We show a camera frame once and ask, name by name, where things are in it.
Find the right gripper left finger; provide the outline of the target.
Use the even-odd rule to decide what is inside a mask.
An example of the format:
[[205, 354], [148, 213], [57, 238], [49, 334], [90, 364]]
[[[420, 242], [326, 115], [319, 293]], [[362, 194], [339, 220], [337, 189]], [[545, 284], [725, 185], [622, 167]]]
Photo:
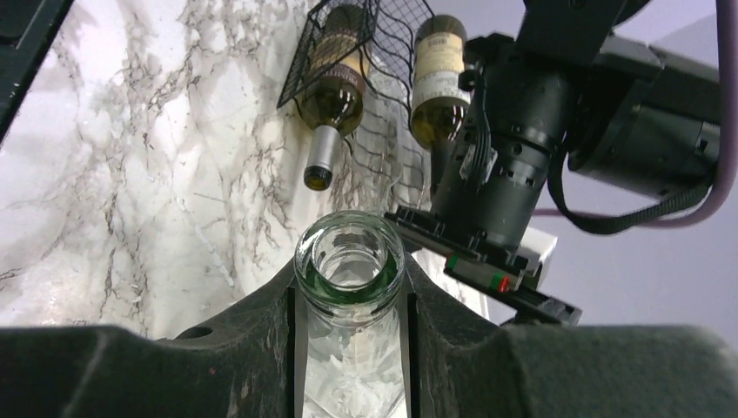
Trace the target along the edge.
[[5, 328], [4, 417], [291, 417], [293, 269], [174, 339]]

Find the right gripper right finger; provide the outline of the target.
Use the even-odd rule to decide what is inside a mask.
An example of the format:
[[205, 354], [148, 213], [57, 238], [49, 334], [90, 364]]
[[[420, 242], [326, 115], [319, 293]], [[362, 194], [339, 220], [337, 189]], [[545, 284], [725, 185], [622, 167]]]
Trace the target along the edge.
[[416, 417], [734, 417], [737, 354], [689, 326], [498, 327], [406, 263]]

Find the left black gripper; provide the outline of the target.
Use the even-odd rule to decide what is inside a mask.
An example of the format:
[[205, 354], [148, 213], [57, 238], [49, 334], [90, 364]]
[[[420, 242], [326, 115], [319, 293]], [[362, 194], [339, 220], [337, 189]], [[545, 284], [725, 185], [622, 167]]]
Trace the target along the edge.
[[481, 232], [400, 206], [384, 218], [403, 239], [446, 258], [443, 272], [516, 311], [507, 325], [575, 326], [582, 311], [531, 287], [528, 259], [486, 241]]

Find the clear glass bottle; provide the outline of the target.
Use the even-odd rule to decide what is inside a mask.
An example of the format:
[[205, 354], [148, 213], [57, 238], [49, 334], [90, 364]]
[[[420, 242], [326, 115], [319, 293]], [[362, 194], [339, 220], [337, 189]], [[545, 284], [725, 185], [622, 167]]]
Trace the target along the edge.
[[406, 254], [367, 212], [334, 212], [293, 257], [308, 308], [305, 417], [392, 417], [406, 405], [397, 301]]

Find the dark green wine bottle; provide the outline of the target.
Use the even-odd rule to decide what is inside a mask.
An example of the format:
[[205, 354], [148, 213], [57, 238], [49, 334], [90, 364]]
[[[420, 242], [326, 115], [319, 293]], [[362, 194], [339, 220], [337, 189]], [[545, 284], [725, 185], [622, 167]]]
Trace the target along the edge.
[[465, 41], [463, 23], [450, 15], [430, 17], [415, 35], [411, 133], [431, 154], [430, 193], [438, 189], [471, 102], [459, 88]]

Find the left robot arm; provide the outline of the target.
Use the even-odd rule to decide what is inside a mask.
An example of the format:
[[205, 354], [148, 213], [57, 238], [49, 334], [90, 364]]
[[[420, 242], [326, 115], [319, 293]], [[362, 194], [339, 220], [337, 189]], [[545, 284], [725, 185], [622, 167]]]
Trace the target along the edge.
[[617, 37], [642, 1], [529, 1], [516, 37], [467, 41], [472, 94], [429, 211], [386, 218], [446, 257], [444, 271], [517, 323], [573, 325], [520, 255], [548, 190], [583, 232], [678, 228], [711, 217], [737, 174], [737, 4], [716, 5], [719, 66]]

